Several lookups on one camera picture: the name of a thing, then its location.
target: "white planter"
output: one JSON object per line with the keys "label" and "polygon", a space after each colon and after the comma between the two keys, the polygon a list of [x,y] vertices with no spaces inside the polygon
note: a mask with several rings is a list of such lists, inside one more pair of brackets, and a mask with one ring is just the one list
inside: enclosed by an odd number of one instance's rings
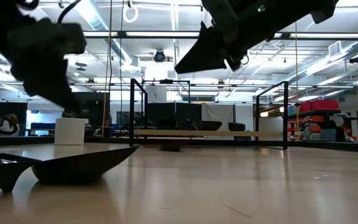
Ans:
{"label": "white planter", "polygon": [[85,136],[85,123],[85,119],[56,119],[55,144],[64,146],[83,145]]}

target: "wooden floor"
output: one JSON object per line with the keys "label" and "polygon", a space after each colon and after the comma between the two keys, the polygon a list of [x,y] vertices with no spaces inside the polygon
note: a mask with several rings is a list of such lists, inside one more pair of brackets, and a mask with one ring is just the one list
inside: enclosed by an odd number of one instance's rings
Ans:
{"label": "wooden floor", "polygon": [[[0,147],[35,159],[126,147]],[[0,223],[358,224],[358,153],[325,149],[140,148],[101,183],[0,191]]]}

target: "black bowl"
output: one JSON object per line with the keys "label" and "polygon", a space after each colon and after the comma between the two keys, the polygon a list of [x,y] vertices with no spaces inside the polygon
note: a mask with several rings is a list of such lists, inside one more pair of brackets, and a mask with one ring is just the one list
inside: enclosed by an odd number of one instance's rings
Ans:
{"label": "black bowl", "polygon": [[19,176],[30,166],[41,161],[21,156],[0,153],[0,189],[12,192]]}
{"label": "black bowl", "polygon": [[198,131],[217,131],[221,126],[220,121],[195,121],[193,122],[194,127]]}
{"label": "black bowl", "polygon": [[246,130],[246,125],[242,124],[242,123],[230,122],[229,123],[229,130],[230,131],[245,131]]}
{"label": "black bowl", "polygon": [[52,159],[33,166],[32,171],[41,184],[91,184],[137,149],[129,147]]}

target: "robotic arm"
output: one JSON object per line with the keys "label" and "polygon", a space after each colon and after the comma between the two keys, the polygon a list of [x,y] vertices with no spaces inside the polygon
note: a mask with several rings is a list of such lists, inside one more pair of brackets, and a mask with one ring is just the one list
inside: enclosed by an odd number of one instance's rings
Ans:
{"label": "robotic arm", "polygon": [[333,16],[338,0],[203,0],[213,26],[201,23],[196,44],[175,67],[177,73],[241,66],[248,49],[311,14],[315,23]]}
{"label": "robotic arm", "polygon": [[[39,0],[0,1],[0,53],[8,59],[12,75],[23,81],[30,96],[40,95],[68,110],[78,111],[79,103],[67,82],[68,61],[64,55],[85,51],[82,28],[79,24],[53,24],[49,19],[36,21],[19,10],[34,10],[38,4]],[[0,130],[2,134],[15,132]]]}

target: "red box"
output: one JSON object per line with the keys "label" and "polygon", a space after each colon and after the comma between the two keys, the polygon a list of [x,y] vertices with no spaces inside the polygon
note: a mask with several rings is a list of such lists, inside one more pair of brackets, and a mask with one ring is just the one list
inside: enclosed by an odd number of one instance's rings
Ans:
{"label": "red box", "polygon": [[302,102],[301,103],[301,112],[311,111],[311,103],[310,102]]}
{"label": "red box", "polygon": [[338,110],[339,104],[336,100],[316,100],[310,102],[311,110]]}

